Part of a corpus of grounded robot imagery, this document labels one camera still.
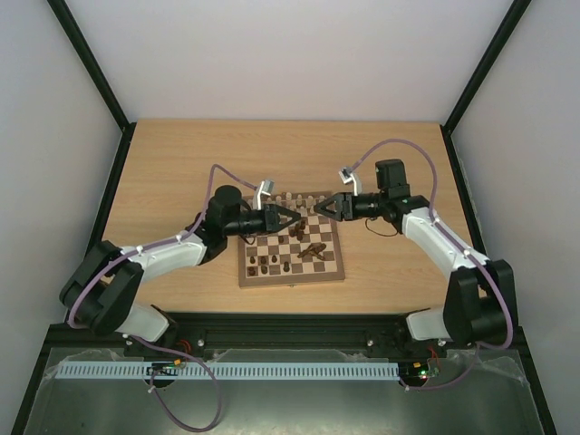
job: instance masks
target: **black metal frame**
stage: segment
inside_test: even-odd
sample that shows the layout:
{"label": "black metal frame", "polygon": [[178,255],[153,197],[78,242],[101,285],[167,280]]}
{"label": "black metal frame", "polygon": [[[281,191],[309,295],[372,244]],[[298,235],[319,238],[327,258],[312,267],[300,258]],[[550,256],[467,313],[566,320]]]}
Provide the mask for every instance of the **black metal frame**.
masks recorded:
{"label": "black metal frame", "polygon": [[[102,197],[101,206],[95,219],[89,246],[102,239],[104,229],[111,212],[112,202],[119,185],[121,173],[136,122],[129,122],[119,105],[111,86],[108,84],[101,67],[82,36],[78,24],[64,0],[47,0],[58,21],[95,86],[109,107],[111,115],[122,131],[121,142],[113,163],[111,174]],[[485,253],[483,239],[479,230],[469,191],[465,183],[451,135],[469,104],[485,80],[493,63],[516,28],[517,23],[526,11],[531,0],[514,0],[500,27],[491,40],[478,67],[472,74],[466,88],[451,112],[445,125],[441,125],[441,135],[453,170],[459,198],[468,223],[473,246]],[[400,317],[395,314],[385,315],[284,315],[284,314],[171,314],[179,322],[180,328],[186,328],[192,336],[199,335],[204,339],[203,353],[225,348],[297,348],[297,349],[339,349],[346,352],[363,352],[373,357],[389,357],[397,362],[408,361],[404,352],[393,346],[392,337],[398,333]],[[367,346],[369,339],[374,341]],[[13,434],[24,433],[25,425],[34,403],[36,390],[40,385],[44,368],[51,349],[57,347],[122,347],[123,340],[118,334],[107,337],[96,337],[86,330],[72,330],[65,324],[52,325],[44,340],[43,348],[34,367],[31,381],[26,390],[23,403],[18,413]],[[519,328],[515,335],[512,349],[519,351],[526,376],[530,381],[536,408],[546,434],[556,434],[546,398],[537,378],[526,337]]]}

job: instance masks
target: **checkered squares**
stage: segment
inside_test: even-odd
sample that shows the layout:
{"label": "checkered squares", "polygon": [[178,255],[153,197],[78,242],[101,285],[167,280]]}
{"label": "checkered squares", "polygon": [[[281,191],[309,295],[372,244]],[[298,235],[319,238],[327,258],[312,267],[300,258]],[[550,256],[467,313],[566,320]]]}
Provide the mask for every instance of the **checkered squares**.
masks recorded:
{"label": "checkered squares", "polygon": [[[238,243],[244,244],[243,248],[240,246],[240,253],[245,254],[244,268],[240,268],[240,271],[243,272],[247,285],[272,285],[275,282],[273,280],[278,279],[280,284],[292,284],[292,278],[298,276],[311,276],[312,282],[316,282],[320,280],[318,276],[328,275],[339,270],[337,258],[341,262],[342,259],[340,255],[337,257],[335,254],[335,244],[338,244],[336,225],[328,217],[316,215],[313,209],[313,205],[324,200],[327,195],[330,195],[330,192],[326,195],[293,195],[290,200],[287,200],[286,195],[283,194],[267,201],[298,211],[306,220],[306,228],[300,241],[296,237],[289,236],[289,228],[285,228],[277,234],[258,236],[252,246],[245,245],[240,239]],[[326,244],[326,249],[320,253],[323,260],[312,255],[298,258],[298,254],[313,243]],[[251,257],[255,260],[253,264],[250,263]],[[285,263],[288,263],[288,271],[284,270]],[[261,278],[266,277],[269,278],[267,283],[261,280]]]}

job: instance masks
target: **white wall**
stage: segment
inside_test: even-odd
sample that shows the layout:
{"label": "white wall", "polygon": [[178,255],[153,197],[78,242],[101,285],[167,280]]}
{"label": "white wall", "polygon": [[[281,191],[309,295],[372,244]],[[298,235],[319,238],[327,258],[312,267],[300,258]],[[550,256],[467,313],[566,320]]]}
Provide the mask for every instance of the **white wall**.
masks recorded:
{"label": "white wall", "polygon": [[511,0],[69,0],[133,119],[445,121]]}
{"label": "white wall", "polygon": [[0,13],[0,433],[82,259],[120,133],[50,7]]}
{"label": "white wall", "polygon": [[580,4],[535,0],[455,134],[560,433],[577,433]]}

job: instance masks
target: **white cable tray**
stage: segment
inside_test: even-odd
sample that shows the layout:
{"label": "white cable tray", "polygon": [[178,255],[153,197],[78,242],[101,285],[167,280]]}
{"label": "white cable tray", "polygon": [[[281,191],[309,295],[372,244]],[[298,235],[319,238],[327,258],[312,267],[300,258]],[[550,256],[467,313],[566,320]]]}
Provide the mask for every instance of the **white cable tray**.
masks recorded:
{"label": "white cable tray", "polygon": [[[149,379],[154,362],[63,362],[56,379]],[[209,362],[219,380],[398,381],[399,366],[391,362]],[[206,380],[197,364],[167,369],[156,379]]]}

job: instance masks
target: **chess board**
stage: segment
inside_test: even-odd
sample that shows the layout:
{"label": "chess board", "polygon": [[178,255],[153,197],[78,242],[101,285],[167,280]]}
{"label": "chess board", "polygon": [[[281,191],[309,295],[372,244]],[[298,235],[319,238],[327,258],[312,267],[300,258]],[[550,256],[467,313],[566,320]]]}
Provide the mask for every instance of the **chess board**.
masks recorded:
{"label": "chess board", "polygon": [[[257,236],[252,245],[239,238],[239,286],[299,285],[344,280],[336,222],[314,213],[314,205],[331,195],[331,192],[283,193],[265,200],[265,203],[276,203],[299,212],[306,223],[304,235],[300,241],[291,237],[291,226],[275,234]],[[253,207],[252,198],[244,200]],[[326,249],[320,253],[323,259],[311,255],[298,257],[311,244],[322,243],[326,244]]]}

